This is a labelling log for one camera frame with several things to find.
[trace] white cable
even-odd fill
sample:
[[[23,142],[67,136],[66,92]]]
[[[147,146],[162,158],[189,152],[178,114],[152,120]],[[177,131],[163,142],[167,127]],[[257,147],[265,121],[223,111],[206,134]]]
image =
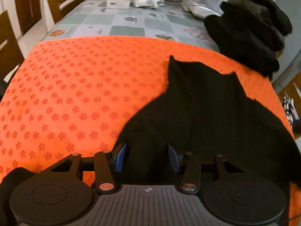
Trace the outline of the white cable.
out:
[[[184,4],[184,3],[173,3],[173,2],[162,2],[162,3],[166,3],[166,4],[177,4],[177,5],[186,5],[186,6],[198,6],[198,7],[204,7],[204,8],[207,8],[207,9],[210,9],[212,10],[213,12],[216,12],[215,10],[209,8],[209,7],[206,7],[206,6],[202,6],[202,5],[196,5],[196,4]]]

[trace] crosshair logo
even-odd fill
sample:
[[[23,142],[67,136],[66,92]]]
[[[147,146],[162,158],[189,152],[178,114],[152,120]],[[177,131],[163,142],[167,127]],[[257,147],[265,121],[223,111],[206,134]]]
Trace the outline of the crosshair logo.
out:
[[[150,188],[150,187],[147,187],[147,188],[145,189],[145,191],[146,191],[146,192],[148,192],[148,193],[150,193],[150,192],[152,192],[152,191],[153,191],[153,189],[152,189],[152,188]]]

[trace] ribbed surface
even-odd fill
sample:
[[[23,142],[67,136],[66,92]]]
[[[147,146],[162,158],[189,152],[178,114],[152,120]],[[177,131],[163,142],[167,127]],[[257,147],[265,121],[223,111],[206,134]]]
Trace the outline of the ribbed surface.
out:
[[[87,215],[68,226],[230,225],[208,213],[196,196],[179,193],[174,186],[150,188],[124,185],[116,194],[102,195]]]

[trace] metal screw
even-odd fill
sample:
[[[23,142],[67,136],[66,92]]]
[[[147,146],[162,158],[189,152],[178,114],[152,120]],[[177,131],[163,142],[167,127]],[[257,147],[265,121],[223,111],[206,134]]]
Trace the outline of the metal screw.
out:
[[[193,183],[186,183],[182,186],[182,189],[186,191],[194,191],[197,189],[197,186]]]
[[[114,185],[113,184],[111,184],[111,183],[102,183],[100,186],[99,186],[99,188],[101,189],[101,190],[104,190],[104,191],[108,191],[108,190],[112,190],[112,189],[114,189]]]

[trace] orange towel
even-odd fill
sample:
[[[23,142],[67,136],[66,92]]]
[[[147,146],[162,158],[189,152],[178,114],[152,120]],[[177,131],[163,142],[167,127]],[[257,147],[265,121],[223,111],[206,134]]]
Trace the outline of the orange towel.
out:
[[[35,46],[0,104],[0,181],[15,167],[39,172],[70,153],[112,149],[123,126],[167,86],[169,56],[236,72],[293,135],[268,79],[217,52],[145,37],[81,37]],[[85,175],[91,184],[93,174]],[[290,216],[301,212],[292,185]],[[291,221],[295,226],[298,219]]]

